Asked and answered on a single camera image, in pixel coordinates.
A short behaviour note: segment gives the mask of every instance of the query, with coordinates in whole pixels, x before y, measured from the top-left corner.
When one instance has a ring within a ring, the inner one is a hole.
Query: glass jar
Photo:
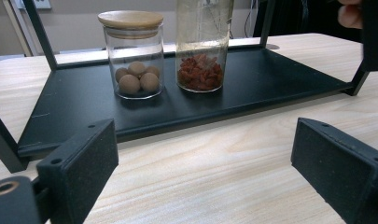
[[[176,83],[187,91],[223,85],[233,0],[177,0]]]
[[[116,95],[146,99],[163,89],[162,21],[159,13],[109,11],[98,15]]]

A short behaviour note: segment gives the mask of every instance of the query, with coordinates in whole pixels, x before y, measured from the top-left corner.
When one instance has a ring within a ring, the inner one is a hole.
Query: wooden table
[[[276,36],[268,43],[343,81],[361,61],[358,43],[326,35]],[[94,52],[58,60],[104,57]],[[17,141],[48,74],[44,57],[0,62],[0,117]],[[339,94],[119,144],[119,166],[86,222],[343,223],[291,166],[298,117],[326,122],[378,149],[378,72],[355,97]],[[14,175],[36,177],[35,164]],[[9,176],[0,162],[0,179]]]

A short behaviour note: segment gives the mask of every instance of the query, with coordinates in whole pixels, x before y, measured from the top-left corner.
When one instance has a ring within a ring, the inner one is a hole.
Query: black tray
[[[107,63],[52,71],[19,142],[20,157],[38,159],[77,130],[114,119],[118,142],[260,112],[352,88],[268,49],[229,49],[224,86],[193,93],[175,84],[175,56],[167,55],[165,89],[147,100],[113,92]]]

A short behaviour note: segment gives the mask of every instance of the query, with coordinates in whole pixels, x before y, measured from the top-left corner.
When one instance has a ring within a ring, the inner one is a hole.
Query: finger
[[[362,0],[339,0],[343,5],[359,5]]]
[[[347,28],[362,28],[361,11],[355,6],[341,7],[338,12],[338,22]]]

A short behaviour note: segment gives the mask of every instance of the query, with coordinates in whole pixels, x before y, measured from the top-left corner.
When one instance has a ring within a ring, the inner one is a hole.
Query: wooden lid
[[[104,26],[117,29],[146,29],[162,24],[162,14],[146,11],[108,11],[98,15]]]

